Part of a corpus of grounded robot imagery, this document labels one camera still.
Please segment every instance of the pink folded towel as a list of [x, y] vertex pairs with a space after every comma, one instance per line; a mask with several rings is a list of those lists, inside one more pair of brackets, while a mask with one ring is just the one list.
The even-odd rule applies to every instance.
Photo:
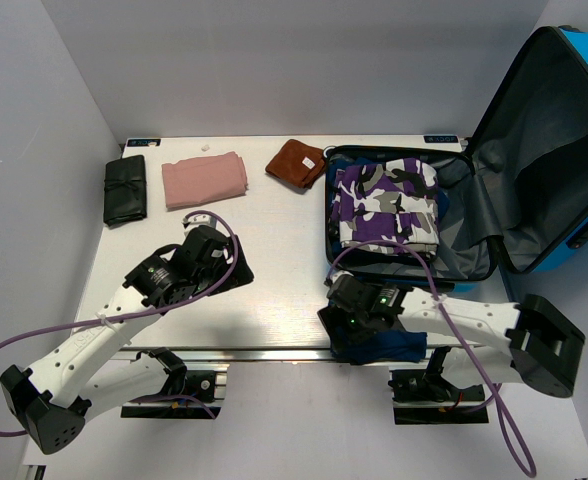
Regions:
[[161, 168], [167, 208], [201, 205], [247, 190], [245, 165], [235, 152], [164, 163]]

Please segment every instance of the black leather roll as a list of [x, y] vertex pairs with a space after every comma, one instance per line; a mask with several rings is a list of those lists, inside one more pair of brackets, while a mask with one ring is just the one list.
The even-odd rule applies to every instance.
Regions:
[[105, 165], [103, 222], [108, 227], [147, 217], [145, 157], [119, 158]]

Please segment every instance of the open suitcase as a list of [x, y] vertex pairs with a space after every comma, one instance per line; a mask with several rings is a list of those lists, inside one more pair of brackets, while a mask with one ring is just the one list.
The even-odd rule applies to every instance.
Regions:
[[[543, 27], [527, 40], [462, 153], [375, 146], [325, 151], [326, 252], [340, 253], [330, 221], [337, 159], [414, 157], [433, 166], [449, 207], [431, 270], [450, 290], [555, 268], [588, 241], [588, 34]], [[405, 258], [355, 251], [339, 267], [369, 281], [421, 284]]]

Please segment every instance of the purple camouflage pants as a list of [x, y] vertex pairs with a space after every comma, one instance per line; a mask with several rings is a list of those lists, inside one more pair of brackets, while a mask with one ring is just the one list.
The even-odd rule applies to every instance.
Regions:
[[[342, 247], [383, 239], [407, 245], [427, 258], [436, 255], [438, 183], [436, 171], [416, 158], [354, 165], [338, 170], [331, 220], [338, 222]], [[364, 250], [398, 255], [398, 247], [365, 245]]]

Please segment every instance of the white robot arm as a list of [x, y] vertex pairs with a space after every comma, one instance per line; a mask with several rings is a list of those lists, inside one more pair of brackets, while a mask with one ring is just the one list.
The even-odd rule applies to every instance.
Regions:
[[[463, 337], [480, 346], [476, 356], [495, 383], [525, 383], [554, 397], [570, 397], [585, 343], [583, 333], [542, 297], [521, 304], [479, 303], [431, 294], [402, 284], [365, 284], [346, 272], [331, 279], [330, 306], [319, 312], [334, 348], [358, 345], [388, 330], [452, 336], [438, 303]], [[483, 383], [462, 348], [434, 352], [426, 378], [458, 389]]]
[[[154, 252], [126, 277], [97, 312], [102, 325], [76, 330], [45, 357], [22, 369], [12, 365], [1, 375], [8, 406], [45, 454], [67, 446], [84, 425], [101, 413], [146, 395], [180, 394], [185, 364], [166, 348], [139, 352], [137, 359], [106, 373], [98, 370], [141, 330], [161, 318], [158, 308], [177, 305], [204, 292], [236, 265], [210, 295], [250, 283], [254, 275], [238, 239], [217, 231], [207, 215], [185, 224], [182, 245]], [[172, 254], [169, 259], [163, 255]], [[145, 314], [111, 323], [107, 318]]]

